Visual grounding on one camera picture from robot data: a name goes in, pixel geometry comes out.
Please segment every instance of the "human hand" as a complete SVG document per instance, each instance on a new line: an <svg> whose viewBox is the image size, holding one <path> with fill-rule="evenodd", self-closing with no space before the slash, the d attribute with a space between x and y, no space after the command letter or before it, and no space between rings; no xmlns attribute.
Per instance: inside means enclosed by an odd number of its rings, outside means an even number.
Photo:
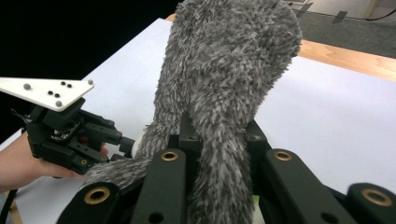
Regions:
<svg viewBox="0 0 396 224"><path fill-rule="evenodd" d="M106 155L108 150L102 146L101 152ZM41 176L83 177L60 165L33 157L27 132L0 152L0 192L21 188Z"/></svg>

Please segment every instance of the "gray fuzzy fabric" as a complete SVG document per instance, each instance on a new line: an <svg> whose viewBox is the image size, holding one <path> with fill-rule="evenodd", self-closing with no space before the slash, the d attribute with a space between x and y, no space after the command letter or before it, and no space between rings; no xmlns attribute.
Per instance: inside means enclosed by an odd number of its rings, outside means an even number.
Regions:
<svg viewBox="0 0 396 224"><path fill-rule="evenodd" d="M203 144L200 171L189 196L189 219L200 224L252 222L245 128L302 39L290 7L279 0L187 0L165 52L153 123L135 159L100 164L87 184L125 186L143 175L165 149L188 111Z"/></svg>

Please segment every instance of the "white triangular plate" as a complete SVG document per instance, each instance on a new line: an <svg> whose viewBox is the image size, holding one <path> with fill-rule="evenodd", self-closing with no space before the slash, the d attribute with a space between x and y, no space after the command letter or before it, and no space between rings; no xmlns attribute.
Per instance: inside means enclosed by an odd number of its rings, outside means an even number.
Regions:
<svg viewBox="0 0 396 224"><path fill-rule="evenodd" d="M63 111L93 88L81 80L0 77L0 91L53 111Z"/></svg>

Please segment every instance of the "black curtain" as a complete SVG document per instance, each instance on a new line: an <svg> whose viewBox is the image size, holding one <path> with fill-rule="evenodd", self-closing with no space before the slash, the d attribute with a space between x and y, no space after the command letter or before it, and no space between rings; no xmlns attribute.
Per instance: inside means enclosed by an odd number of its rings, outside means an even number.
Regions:
<svg viewBox="0 0 396 224"><path fill-rule="evenodd" d="M0 77L82 79L182 0L36 0L0 3ZM0 92L0 143L30 103Z"/></svg>

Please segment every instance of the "white table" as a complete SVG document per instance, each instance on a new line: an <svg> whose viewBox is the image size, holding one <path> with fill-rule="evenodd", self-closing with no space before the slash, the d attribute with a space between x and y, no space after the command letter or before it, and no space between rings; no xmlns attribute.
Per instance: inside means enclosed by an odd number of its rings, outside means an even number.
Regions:
<svg viewBox="0 0 396 224"><path fill-rule="evenodd" d="M135 139L154 114L171 24L156 20L88 74L95 88L83 109ZM296 57L256 121L272 147L295 152L323 184L346 193L350 184L370 182L396 192L395 96L395 82ZM42 177L20 189L23 223L55 223L81 182Z"/></svg>

